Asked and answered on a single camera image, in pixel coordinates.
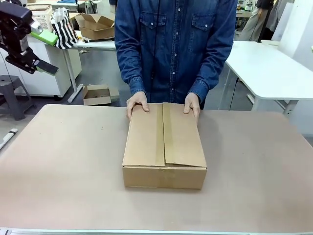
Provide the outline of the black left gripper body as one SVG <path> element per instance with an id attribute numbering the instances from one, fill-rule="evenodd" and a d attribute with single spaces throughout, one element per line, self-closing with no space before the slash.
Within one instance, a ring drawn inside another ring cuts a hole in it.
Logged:
<path id="1" fill-rule="evenodd" d="M 21 59 L 28 46 L 27 35 L 31 32 L 31 17 L 0 19 L 0 47 L 15 59 Z"/>

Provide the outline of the person's right hand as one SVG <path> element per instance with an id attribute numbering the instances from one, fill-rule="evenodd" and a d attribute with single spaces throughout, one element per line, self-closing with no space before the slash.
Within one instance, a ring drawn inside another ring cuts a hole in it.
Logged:
<path id="1" fill-rule="evenodd" d="M 146 94 L 144 92 L 137 92 L 131 96 L 127 102 L 127 117 L 131 120 L 132 111 L 135 105 L 141 105 L 145 112 L 149 112 L 149 105 L 147 103 Z"/>

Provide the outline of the person's left hand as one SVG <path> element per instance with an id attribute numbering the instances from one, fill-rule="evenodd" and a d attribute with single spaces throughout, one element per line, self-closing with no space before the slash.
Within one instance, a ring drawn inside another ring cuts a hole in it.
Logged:
<path id="1" fill-rule="evenodd" d="M 198 120 L 201 109 L 199 104 L 199 98 L 194 93 L 189 93 L 186 96 L 183 113 L 188 114 L 191 110 L 194 114 L 195 119 Z"/>

